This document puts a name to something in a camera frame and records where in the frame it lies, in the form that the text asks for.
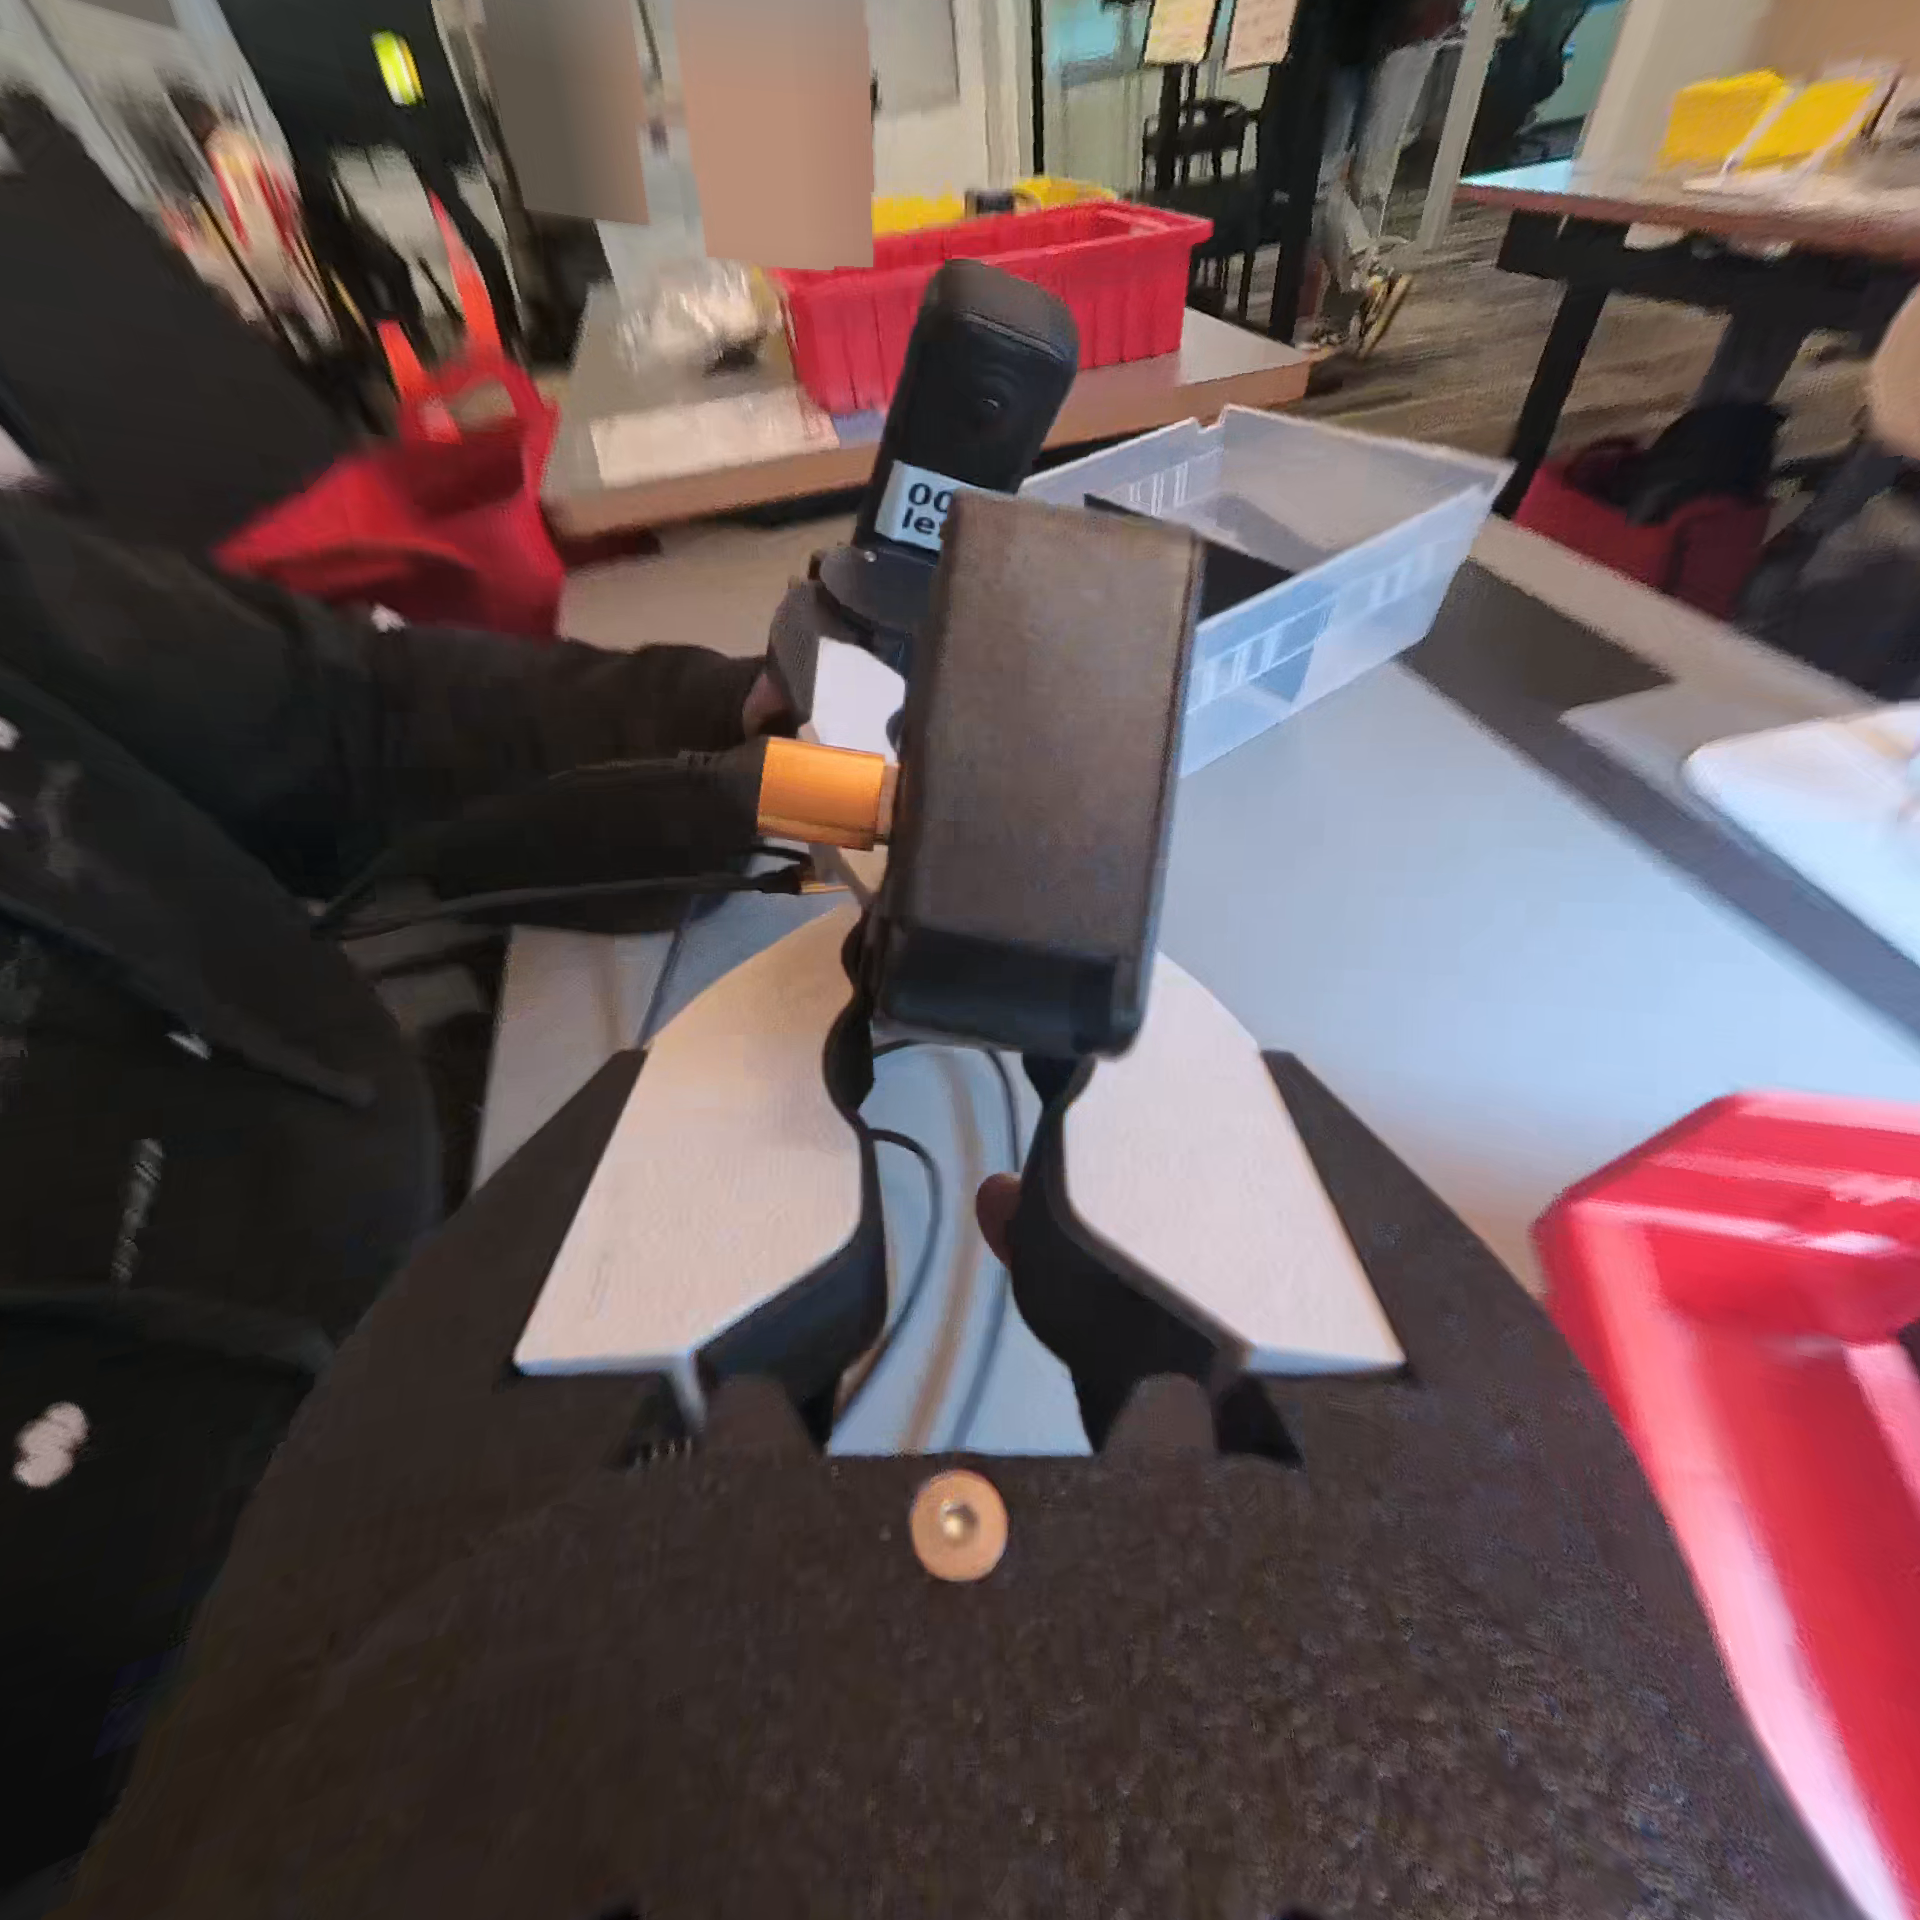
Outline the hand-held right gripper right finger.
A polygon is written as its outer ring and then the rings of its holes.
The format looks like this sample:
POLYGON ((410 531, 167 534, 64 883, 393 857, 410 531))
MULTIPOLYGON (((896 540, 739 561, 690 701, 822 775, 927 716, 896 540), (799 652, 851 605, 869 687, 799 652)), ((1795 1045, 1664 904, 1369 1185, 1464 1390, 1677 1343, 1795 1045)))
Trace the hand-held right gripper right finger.
POLYGON ((1287 1454, 1269 1382, 1407 1374, 1275 1073, 1197 975, 1154 967, 1123 1056, 1027 1073, 1016 1308, 1067 1371, 1090 1451, 1152 1382, 1190 1382, 1210 1448, 1287 1454))

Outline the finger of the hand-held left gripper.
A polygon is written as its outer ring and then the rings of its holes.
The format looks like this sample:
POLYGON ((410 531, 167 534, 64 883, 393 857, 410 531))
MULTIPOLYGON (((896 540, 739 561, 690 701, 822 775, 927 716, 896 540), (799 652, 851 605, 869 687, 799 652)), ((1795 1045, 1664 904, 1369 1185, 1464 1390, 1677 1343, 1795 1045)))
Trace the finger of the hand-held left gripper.
POLYGON ((842 752, 896 752, 906 683, 846 640, 823 640, 814 664, 809 740, 842 752))

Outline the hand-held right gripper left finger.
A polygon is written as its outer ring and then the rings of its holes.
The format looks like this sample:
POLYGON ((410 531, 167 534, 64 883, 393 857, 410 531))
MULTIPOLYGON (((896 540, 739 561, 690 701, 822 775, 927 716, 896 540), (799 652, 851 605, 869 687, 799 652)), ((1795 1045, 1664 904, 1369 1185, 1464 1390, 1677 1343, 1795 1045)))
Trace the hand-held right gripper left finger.
POLYGON ((872 1029, 840 902, 675 1013, 519 1332, 529 1379, 651 1376, 690 1428, 731 1379, 787 1391, 816 1436, 875 1341, 889 1263, 872 1029))

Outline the black cable orange usb plug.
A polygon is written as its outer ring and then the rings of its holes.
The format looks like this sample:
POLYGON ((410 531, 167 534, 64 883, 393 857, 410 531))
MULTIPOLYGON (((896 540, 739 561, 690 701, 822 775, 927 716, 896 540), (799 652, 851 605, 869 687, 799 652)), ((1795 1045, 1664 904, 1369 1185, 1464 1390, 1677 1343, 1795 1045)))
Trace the black cable orange usb plug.
POLYGON ((582 765, 403 836, 322 904, 315 932, 630 932, 693 901, 801 896, 811 851, 881 848, 895 799, 882 755, 794 736, 582 765))

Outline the black multi-port usb hub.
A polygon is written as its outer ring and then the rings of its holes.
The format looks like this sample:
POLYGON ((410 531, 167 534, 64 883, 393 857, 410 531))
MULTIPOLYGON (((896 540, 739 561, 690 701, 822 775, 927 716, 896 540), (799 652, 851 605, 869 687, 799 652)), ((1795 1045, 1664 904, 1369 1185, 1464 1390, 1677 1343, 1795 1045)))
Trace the black multi-port usb hub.
POLYGON ((1067 1063, 1134 1045, 1202 584, 1166 521, 953 505, 858 959, 881 1019, 1067 1063))

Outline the clear plastic bin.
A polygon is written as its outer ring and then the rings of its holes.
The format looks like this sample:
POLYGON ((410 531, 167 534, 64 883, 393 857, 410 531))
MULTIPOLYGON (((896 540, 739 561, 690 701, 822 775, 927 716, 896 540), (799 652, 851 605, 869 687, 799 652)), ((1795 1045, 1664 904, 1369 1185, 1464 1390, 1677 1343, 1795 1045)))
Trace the clear plastic bin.
POLYGON ((1425 640, 1505 491, 1509 461, 1229 407, 1025 480, 1051 505, 1169 521, 1294 568, 1199 621, 1183 776, 1425 640))

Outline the red plastic bin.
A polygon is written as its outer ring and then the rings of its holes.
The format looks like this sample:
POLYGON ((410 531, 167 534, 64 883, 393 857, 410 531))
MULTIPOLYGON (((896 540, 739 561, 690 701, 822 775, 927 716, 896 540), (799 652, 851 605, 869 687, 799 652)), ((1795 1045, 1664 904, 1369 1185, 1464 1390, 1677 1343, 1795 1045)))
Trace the red plastic bin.
POLYGON ((1533 1239, 1799 1815, 1918 1916, 1917 1105, 1720 1097, 1533 1239))

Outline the ribbed red tote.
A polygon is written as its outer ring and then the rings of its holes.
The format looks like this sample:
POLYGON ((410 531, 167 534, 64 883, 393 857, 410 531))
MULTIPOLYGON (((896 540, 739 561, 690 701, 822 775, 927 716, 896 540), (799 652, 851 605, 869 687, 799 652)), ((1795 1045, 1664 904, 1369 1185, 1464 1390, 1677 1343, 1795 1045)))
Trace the ribbed red tote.
POLYGON ((869 268, 776 269, 791 367, 831 416, 888 407, 935 272, 982 261, 1064 300, 1081 367, 1175 351, 1194 254, 1211 220, 1134 200, 984 214, 882 236, 869 268))

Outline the clear plastic bag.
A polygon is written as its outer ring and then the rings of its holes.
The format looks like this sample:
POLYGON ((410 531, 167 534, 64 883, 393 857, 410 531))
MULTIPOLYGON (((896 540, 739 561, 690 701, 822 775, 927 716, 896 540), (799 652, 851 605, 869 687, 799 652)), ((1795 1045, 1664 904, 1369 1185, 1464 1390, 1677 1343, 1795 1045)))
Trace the clear plastic bag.
POLYGON ((752 365, 783 329, 777 288, 752 265, 678 257, 618 293, 615 342, 637 373, 728 373, 752 365))

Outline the clear document sleeve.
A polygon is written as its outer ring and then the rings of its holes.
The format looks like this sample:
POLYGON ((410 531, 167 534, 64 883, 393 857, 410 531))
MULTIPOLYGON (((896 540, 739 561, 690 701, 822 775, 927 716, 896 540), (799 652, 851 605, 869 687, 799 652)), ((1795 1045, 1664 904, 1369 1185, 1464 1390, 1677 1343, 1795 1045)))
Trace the clear document sleeve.
POLYGON ((606 489, 835 449, 835 420, 803 390, 776 388, 605 416, 587 427, 606 489))

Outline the black bin divider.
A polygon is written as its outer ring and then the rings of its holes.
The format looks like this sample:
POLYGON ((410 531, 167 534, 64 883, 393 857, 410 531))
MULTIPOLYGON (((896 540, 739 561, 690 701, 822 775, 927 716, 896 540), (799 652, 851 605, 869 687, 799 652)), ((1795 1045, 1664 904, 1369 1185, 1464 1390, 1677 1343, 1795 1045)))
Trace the black bin divider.
POLYGON ((1199 621, 1242 608, 1294 579, 1293 567, 1280 567, 1237 545, 1214 540, 1200 540, 1199 545, 1202 560, 1199 621))

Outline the instruction sheet on stand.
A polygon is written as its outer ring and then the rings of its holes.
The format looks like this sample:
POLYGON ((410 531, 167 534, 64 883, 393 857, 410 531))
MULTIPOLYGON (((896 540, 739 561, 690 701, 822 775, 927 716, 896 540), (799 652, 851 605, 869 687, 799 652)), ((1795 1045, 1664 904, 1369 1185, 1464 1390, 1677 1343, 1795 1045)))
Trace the instruction sheet on stand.
POLYGON ((1889 947, 1918 959, 1918 704, 1726 736, 1690 792, 1889 947))

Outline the wooden desk dark legs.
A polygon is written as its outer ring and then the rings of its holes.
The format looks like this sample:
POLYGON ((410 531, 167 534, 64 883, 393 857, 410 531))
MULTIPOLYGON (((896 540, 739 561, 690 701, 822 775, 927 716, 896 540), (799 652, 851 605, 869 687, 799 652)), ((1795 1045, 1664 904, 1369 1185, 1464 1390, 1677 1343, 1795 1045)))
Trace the wooden desk dark legs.
POLYGON ((1576 159, 1465 177, 1457 200, 1506 216, 1499 272, 1560 288, 1505 457, 1495 511, 1513 518, 1545 463, 1614 297, 1879 345, 1917 285, 1917 205, 1843 188, 1810 193, 1606 177, 1576 159))

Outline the yellow bin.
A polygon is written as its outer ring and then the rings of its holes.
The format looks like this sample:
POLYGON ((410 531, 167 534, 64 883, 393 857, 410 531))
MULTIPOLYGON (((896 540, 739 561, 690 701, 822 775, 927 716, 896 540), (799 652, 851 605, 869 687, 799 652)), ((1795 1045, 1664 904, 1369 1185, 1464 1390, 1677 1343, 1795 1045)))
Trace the yellow bin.
POLYGON ((1770 67, 1681 87, 1671 96, 1656 164, 1679 172, 1729 163, 1791 91, 1791 83, 1770 67))

